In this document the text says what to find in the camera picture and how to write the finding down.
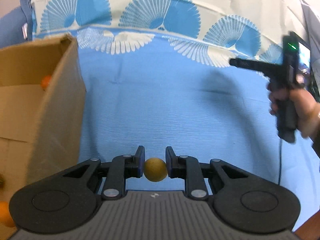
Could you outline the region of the person right hand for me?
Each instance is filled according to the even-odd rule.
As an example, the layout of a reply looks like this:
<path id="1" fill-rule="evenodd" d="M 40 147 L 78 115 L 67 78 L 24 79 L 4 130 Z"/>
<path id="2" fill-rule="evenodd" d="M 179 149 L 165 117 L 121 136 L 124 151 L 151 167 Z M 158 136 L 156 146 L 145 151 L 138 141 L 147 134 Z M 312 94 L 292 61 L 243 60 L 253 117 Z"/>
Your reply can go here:
<path id="1" fill-rule="evenodd" d="M 271 83 L 267 85 L 270 114 L 276 115 L 279 101 L 291 100 L 298 115 L 298 130 L 301 136 L 310 138 L 314 145 L 319 145 L 319 102 L 306 89 L 275 89 Z"/>

